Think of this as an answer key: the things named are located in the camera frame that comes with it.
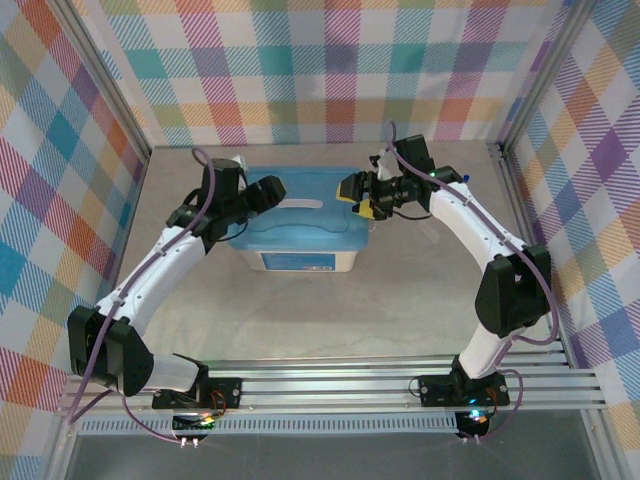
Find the wire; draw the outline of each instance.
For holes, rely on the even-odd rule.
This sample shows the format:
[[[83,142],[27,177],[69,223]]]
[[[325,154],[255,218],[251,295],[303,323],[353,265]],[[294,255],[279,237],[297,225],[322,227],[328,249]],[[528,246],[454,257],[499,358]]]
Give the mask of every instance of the wire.
[[[160,440],[164,440],[166,442],[177,443],[178,445],[182,445],[182,442],[180,440],[178,440],[177,438],[168,437],[166,435],[162,435],[161,433],[156,432],[152,428],[147,427],[138,418],[136,418],[135,415],[131,412],[131,410],[129,410],[129,405],[127,405],[127,397],[125,397],[124,395],[122,396],[122,406],[124,408],[124,411],[127,412],[127,415],[129,416],[129,418],[131,420],[133,420],[133,422],[136,425],[138,425],[141,429],[146,430],[148,433],[150,433],[151,435],[153,435],[156,438],[159,438]]]
[[[73,398],[73,401],[71,402],[71,406],[69,407],[69,413],[67,414],[66,417],[66,422],[68,425],[71,425],[72,423],[76,422],[82,415],[84,415],[89,408],[93,407],[96,403],[98,403],[100,400],[102,400],[102,398],[106,397],[108,395],[108,393],[104,393],[104,395],[102,396],[98,396],[99,398],[94,399],[92,402],[93,403],[89,403],[89,405],[91,405],[91,407],[89,407],[89,405],[87,405],[87,407],[89,408],[83,408],[78,415],[76,415],[76,410],[78,409],[78,405],[80,404],[80,400],[82,399],[82,396],[84,395],[84,392],[87,389],[87,385],[89,384],[89,380],[91,380],[91,375],[93,374],[93,370],[96,366],[96,362],[98,360],[98,353],[100,352],[100,348],[102,346],[102,343],[104,342],[104,338],[107,334],[107,330],[109,330],[109,326],[111,325],[111,321],[113,320],[113,317],[115,316],[116,312],[118,311],[118,309],[120,308],[120,305],[122,305],[123,303],[123,299],[126,298],[129,290],[131,290],[131,287],[135,284],[135,282],[142,276],[142,274],[151,266],[153,265],[153,263],[155,263],[155,261],[164,256],[164,254],[167,252],[167,250],[169,250],[170,248],[172,248],[177,242],[179,242],[185,235],[189,234],[195,227],[196,225],[198,225],[198,223],[200,222],[200,220],[202,220],[202,217],[205,215],[205,213],[207,212],[207,210],[209,209],[209,207],[211,206],[211,201],[213,200],[213,192],[215,190],[215,168],[213,166],[213,161],[211,160],[211,158],[209,157],[209,155],[202,150],[200,147],[193,147],[191,149],[191,155],[193,155],[193,158],[201,165],[203,165],[203,162],[198,158],[198,156],[196,154],[200,154],[204,157],[205,161],[206,161],[206,167],[209,169],[209,192],[207,193],[207,198],[204,202],[204,205],[202,205],[202,208],[198,211],[198,213],[196,214],[196,216],[193,218],[193,220],[191,220],[191,222],[187,225],[187,227],[185,229],[183,229],[180,233],[178,233],[175,237],[173,237],[171,240],[169,240],[160,250],[160,252],[156,252],[153,255],[151,255],[146,262],[144,262],[137,270],[135,270],[129,280],[124,284],[124,286],[122,287],[122,289],[119,291],[119,298],[117,298],[114,302],[113,305],[111,306],[111,309],[109,310],[109,313],[107,313],[106,318],[104,319],[104,322],[102,323],[102,327],[100,327],[100,330],[98,331],[98,335],[96,336],[94,345],[93,345],[93,349],[91,350],[91,355],[89,356],[89,361],[87,362],[87,367],[84,371],[84,375],[82,376],[82,381],[80,382],[80,386],[78,387],[78,391],[76,392],[75,397]],[[125,405],[125,409],[126,409],[126,400],[123,400],[123,405]]]
[[[405,220],[414,220],[414,221],[416,221],[416,220],[426,220],[427,218],[431,218],[433,216],[431,214],[428,214],[428,215],[425,215],[423,217],[410,217],[408,215],[405,215],[404,213],[400,213],[398,210],[394,210],[393,214],[394,215],[398,215],[400,218],[404,218]]]
[[[220,242],[228,242],[229,240],[233,240],[234,238],[238,238],[240,235],[242,235],[247,230],[247,227],[249,226],[249,220],[244,222],[243,225],[244,226],[243,226],[242,230],[240,230],[238,233],[236,233],[235,235],[231,235],[230,237],[227,237],[227,238],[222,238],[222,239],[218,240],[218,243],[220,243]]]
[[[478,205],[476,205],[475,202],[469,200],[462,193],[457,191],[455,188],[452,188],[450,185],[443,182],[442,180],[432,177],[421,170],[418,170],[414,166],[410,165],[409,162],[407,162],[404,158],[402,158],[402,155],[400,155],[396,151],[396,149],[393,147],[393,142],[395,141],[395,131],[396,131],[395,122],[393,120],[389,120],[387,122],[386,127],[387,128],[385,133],[386,133],[387,146],[389,147],[389,151],[393,153],[393,155],[396,157],[396,160],[414,175],[417,175],[418,177],[422,178],[423,180],[426,180],[427,182],[437,185],[442,190],[450,193],[451,195],[456,197],[458,200],[464,202],[464,204],[467,207],[469,207],[469,209],[471,209],[473,213],[475,213],[475,215],[480,219],[480,221],[484,223],[487,226],[487,228],[489,228],[489,230],[491,230],[498,237],[500,242],[502,242],[504,245],[507,246],[507,248],[512,250],[520,258],[520,260],[522,260],[522,262],[529,268],[529,270],[531,270],[531,273],[533,273],[534,277],[536,277],[536,280],[540,284],[540,287],[544,292],[544,295],[547,299],[547,303],[549,304],[549,308],[551,310],[551,333],[549,337],[547,337],[544,340],[535,340],[535,339],[524,337],[521,335],[515,335],[513,339],[522,340],[523,342],[529,343],[531,345],[538,345],[538,346],[549,345],[550,343],[554,342],[555,339],[558,337],[558,330],[560,329],[558,304],[556,303],[556,299],[553,293],[551,293],[551,289],[549,288],[547,281],[545,280],[544,276],[542,275],[538,267],[536,267],[534,263],[518,247],[516,247],[505,236],[505,234],[502,233],[502,231],[496,225],[494,225],[494,223],[491,220],[489,220],[489,218],[484,214],[482,209],[480,209]],[[391,128],[392,130],[391,132],[392,138],[389,137],[389,128]]]
[[[389,128],[391,128],[391,138],[389,137]],[[536,280],[540,284],[540,287],[544,292],[544,295],[547,299],[547,303],[549,304],[549,308],[551,310],[551,332],[549,336],[544,340],[536,340],[533,338],[524,337],[522,335],[514,335],[512,340],[522,340],[525,343],[529,343],[531,345],[537,345],[537,346],[549,345],[550,343],[554,342],[555,339],[558,337],[558,330],[560,329],[560,315],[558,313],[558,304],[556,303],[556,299],[553,293],[551,292],[551,288],[549,288],[547,281],[545,280],[544,276],[542,275],[538,267],[536,267],[535,264],[518,247],[516,247],[502,233],[502,231],[496,225],[493,224],[493,222],[491,222],[491,220],[489,220],[489,218],[475,204],[475,202],[470,201],[462,193],[458,192],[456,189],[452,188],[442,180],[439,180],[435,177],[431,177],[427,173],[418,170],[414,166],[410,165],[409,162],[407,162],[404,158],[402,158],[402,155],[400,155],[393,146],[393,142],[395,142],[395,137],[396,137],[396,125],[393,120],[390,120],[389,122],[387,122],[385,130],[386,130],[385,138],[387,141],[387,147],[389,148],[389,151],[393,153],[394,157],[396,157],[396,160],[398,161],[398,163],[400,163],[402,166],[404,166],[407,170],[409,170],[414,175],[417,175],[423,180],[426,180],[428,182],[431,182],[437,185],[442,190],[450,193],[451,195],[456,197],[458,200],[464,202],[464,204],[467,207],[469,207],[471,211],[473,211],[473,213],[476,214],[476,216],[480,219],[480,221],[482,221],[482,223],[484,223],[487,226],[487,228],[489,228],[489,230],[491,230],[498,237],[500,242],[502,242],[504,245],[507,246],[507,248],[513,251],[520,258],[520,260],[522,260],[522,262],[527,266],[527,268],[531,270],[531,273],[533,273],[534,277],[536,277]],[[503,349],[498,354],[498,357],[497,357],[498,361],[502,360],[502,358],[504,357],[504,355],[506,355],[507,351],[509,350],[512,344],[513,344],[512,341],[510,341],[503,347]],[[524,392],[524,382],[522,380],[522,375],[520,375],[518,371],[513,369],[502,370],[502,371],[498,370],[498,362],[495,362],[494,366],[496,367],[496,370],[500,374],[504,375],[505,373],[512,373],[516,375],[516,377],[518,378],[518,384],[520,385],[520,391],[518,392],[518,399],[514,404],[513,410],[511,411],[507,419],[496,430],[485,435],[483,437],[484,439],[495,436],[498,432],[502,431],[507,425],[509,425],[513,421],[514,415],[518,412],[520,405],[522,405],[522,397]]]
[[[498,373],[500,373],[501,375],[505,375],[505,374],[513,374],[517,377],[518,379],[518,385],[519,385],[519,391],[518,391],[518,398],[516,399],[516,402],[513,404],[513,410],[511,410],[511,412],[509,412],[509,416],[505,419],[504,422],[502,422],[502,424],[496,428],[493,432],[489,432],[486,435],[484,435],[482,437],[483,441],[486,441],[494,436],[496,436],[499,432],[501,432],[502,430],[504,430],[505,428],[507,428],[507,426],[513,421],[513,418],[515,417],[516,413],[518,413],[518,410],[520,409],[520,406],[522,405],[522,397],[524,395],[524,381],[522,380],[522,375],[520,375],[520,373],[517,370],[514,370],[512,368],[506,369],[506,370],[498,370]]]

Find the table surface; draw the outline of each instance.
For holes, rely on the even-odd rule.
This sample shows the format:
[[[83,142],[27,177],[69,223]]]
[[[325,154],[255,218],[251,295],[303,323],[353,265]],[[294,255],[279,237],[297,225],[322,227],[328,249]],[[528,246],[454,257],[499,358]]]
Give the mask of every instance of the table surface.
[[[342,165],[369,168],[381,144],[211,147],[244,155],[250,166]],[[470,175],[476,198],[506,228],[515,218],[502,179],[480,141],[430,143],[437,166]],[[169,214],[200,185],[189,149],[157,149],[144,180],[120,278],[156,242]],[[419,215],[420,207],[403,212]],[[459,353],[478,320],[477,264],[436,219],[377,224],[349,273],[254,272],[226,244],[180,281],[157,310],[145,342],[152,352],[202,360]],[[530,330],[542,338],[544,321]]]

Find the aluminum rail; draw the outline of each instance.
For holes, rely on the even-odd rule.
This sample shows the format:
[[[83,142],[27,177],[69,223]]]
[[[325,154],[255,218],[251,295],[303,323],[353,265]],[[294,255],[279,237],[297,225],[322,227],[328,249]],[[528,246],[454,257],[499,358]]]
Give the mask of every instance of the aluminum rail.
[[[452,359],[452,356],[363,357],[207,363],[210,377],[243,379],[240,408],[229,411],[230,415],[467,410],[457,407],[423,408],[420,400],[409,393],[412,378],[446,374]],[[516,369],[523,377],[521,408],[524,410],[605,407],[604,396],[593,371],[569,368],[559,341],[547,349],[510,353],[502,365]],[[507,375],[506,380],[513,405],[518,394],[518,381],[513,375]],[[79,383],[77,377],[68,382],[60,401],[61,410],[68,409]],[[86,405],[103,390],[90,384],[80,405]],[[153,412],[152,395],[153,392],[142,392],[129,398],[128,403],[138,412]],[[116,395],[106,397],[94,407],[93,413],[122,413],[120,398]]]

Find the plaid wall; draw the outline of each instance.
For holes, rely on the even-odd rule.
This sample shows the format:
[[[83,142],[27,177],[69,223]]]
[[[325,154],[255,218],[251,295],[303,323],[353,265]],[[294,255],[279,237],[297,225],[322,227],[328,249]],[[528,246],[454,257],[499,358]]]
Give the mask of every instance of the plaid wall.
[[[1,1],[1,479],[35,476],[66,317],[109,290],[142,169],[45,0]]]
[[[495,139],[569,3],[75,0],[171,146],[372,141],[388,118],[401,136]]]
[[[640,0],[596,4],[527,135],[520,182],[580,366],[640,478]]]

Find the cable clip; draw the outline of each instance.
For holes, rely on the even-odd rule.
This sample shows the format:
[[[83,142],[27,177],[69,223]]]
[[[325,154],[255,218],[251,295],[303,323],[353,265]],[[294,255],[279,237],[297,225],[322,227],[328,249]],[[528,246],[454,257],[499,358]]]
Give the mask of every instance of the cable clip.
[[[113,302],[114,305],[124,305],[124,297],[120,296],[120,288],[118,288],[117,290],[115,290],[110,296],[109,299]]]
[[[165,252],[164,250],[162,250],[162,247],[164,245],[162,244],[162,242],[158,242],[153,246],[153,251],[155,253],[158,253],[160,255],[162,255],[163,257],[167,254],[167,252]]]

